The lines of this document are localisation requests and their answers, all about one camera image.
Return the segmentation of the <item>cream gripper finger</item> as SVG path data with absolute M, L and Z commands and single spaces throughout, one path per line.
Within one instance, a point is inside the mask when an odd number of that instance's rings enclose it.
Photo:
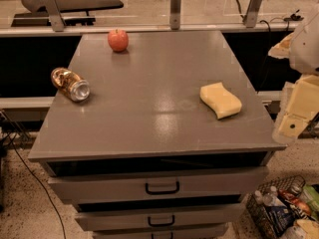
M 308 120 L 295 115 L 279 114 L 274 124 L 272 138 L 282 144 L 290 144 L 307 127 Z
M 288 59 L 290 57 L 290 46 L 292 38 L 292 33 L 284 37 L 279 43 L 270 48 L 270 50 L 268 51 L 268 55 L 275 59 Z

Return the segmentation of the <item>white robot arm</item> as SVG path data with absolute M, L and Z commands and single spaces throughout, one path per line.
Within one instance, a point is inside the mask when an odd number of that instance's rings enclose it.
M 276 142 L 293 142 L 319 114 L 319 4 L 295 30 L 273 46 L 268 55 L 288 59 L 290 68 L 301 74 L 286 83 L 281 92 L 280 112 L 272 137 Z

